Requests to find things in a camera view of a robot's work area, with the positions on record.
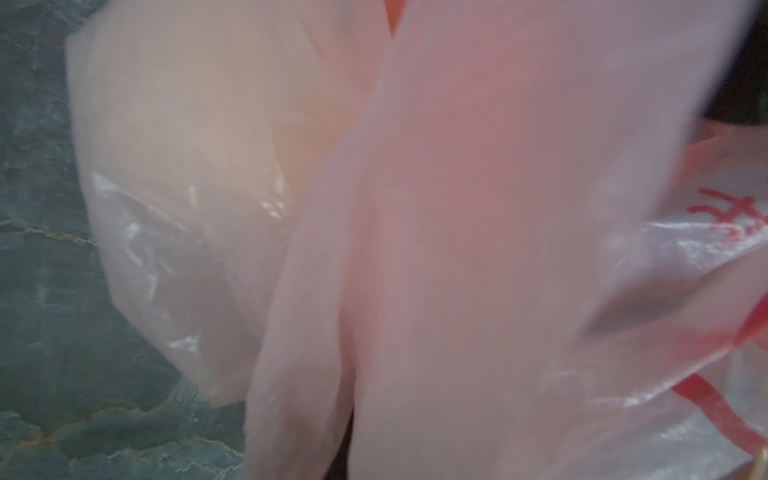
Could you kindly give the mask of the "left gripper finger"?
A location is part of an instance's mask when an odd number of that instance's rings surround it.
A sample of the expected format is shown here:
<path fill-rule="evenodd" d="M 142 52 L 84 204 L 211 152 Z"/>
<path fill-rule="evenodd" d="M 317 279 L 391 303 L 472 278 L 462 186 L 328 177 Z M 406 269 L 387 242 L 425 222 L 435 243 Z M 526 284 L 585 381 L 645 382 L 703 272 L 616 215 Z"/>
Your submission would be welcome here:
<path fill-rule="evenodd" d="M 350 416 L 345 435 L 339 449 L 324 477 L 325 480 L 347 480 L 348 458 L 354 427 L 354 415 Z"/>

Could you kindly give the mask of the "pink plastic bag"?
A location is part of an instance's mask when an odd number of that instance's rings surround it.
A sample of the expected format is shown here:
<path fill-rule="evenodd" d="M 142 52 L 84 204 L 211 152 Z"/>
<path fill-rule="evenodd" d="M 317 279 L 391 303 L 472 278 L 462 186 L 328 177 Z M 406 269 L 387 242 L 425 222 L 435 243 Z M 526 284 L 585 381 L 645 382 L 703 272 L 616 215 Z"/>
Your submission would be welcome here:
<path fill-rule="evenodd" d="M 763 1 L 111 1 L 66 41 L 114 305 L 244 475 L 767 475 Z"/>

